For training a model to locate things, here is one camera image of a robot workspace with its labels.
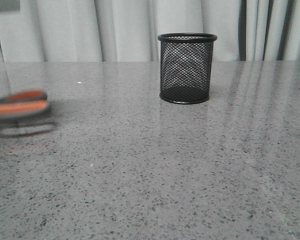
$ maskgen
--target table surface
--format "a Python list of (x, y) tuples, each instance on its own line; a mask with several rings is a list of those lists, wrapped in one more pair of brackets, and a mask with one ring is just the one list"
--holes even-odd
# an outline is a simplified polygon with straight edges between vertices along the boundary
[(300, 61), (213, 62), (210, 100), (157, 62), (0, 63), (57, 124), (0, 137), (0, 240), (300, 240)]

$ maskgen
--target gray speckled countertop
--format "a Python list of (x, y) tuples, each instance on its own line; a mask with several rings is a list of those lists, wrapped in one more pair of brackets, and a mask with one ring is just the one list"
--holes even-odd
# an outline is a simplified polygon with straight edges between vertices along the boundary
[(159, 64), (0, 63), (54, 131), (0, 137), (0, 240), (300, 240), (300, 61), (214, 62), (210, 100)]

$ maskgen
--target orange and black object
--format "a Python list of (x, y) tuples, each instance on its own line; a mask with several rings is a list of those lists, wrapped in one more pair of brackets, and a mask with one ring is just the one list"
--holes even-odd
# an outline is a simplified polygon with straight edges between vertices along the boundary
[(51, 111), (47, 94), (39, 89), (22, 91), (0, 98), (0, 123), (31, 120)]

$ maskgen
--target black mesh pencil cup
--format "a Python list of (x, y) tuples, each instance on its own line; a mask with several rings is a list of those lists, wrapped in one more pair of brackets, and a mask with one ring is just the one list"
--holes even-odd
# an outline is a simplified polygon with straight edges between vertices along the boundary
[(167, 33), (161, 41), (160, 98), (176, 104), (209, 99), (211, 63), (217, 36), (207, 33)]

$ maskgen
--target white curtain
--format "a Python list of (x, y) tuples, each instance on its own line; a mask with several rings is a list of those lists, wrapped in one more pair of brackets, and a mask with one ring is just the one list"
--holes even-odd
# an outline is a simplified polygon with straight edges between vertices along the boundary
[(158, 35), (216, 34), (213, 59), (300, 60), (300, 0), (0, 0), (0, 62), (158, 61)]

